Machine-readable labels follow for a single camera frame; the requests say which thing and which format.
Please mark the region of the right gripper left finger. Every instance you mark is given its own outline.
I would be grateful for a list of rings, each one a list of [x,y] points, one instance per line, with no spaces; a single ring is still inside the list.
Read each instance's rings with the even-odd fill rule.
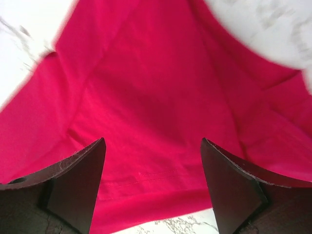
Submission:
[[[105,160],[98,139],[40,171],[0,186],[2,234],[87,234]]]

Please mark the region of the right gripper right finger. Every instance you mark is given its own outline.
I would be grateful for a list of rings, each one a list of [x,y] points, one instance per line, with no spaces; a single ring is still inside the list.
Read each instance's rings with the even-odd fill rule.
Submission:
[[[310,234],[312,184],[280,175],[202,139],[202,165],[221,234]]]

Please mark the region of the magenta polo shirt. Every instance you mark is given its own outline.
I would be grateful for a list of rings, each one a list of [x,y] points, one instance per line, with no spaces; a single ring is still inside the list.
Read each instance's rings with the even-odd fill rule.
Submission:
[[[80,0],[55,51],[0,114],[0,180],[107,145],[91,233],[211,206],[207,138],[270,171],[312,178],[301,71],[231,36],[202,0]]]

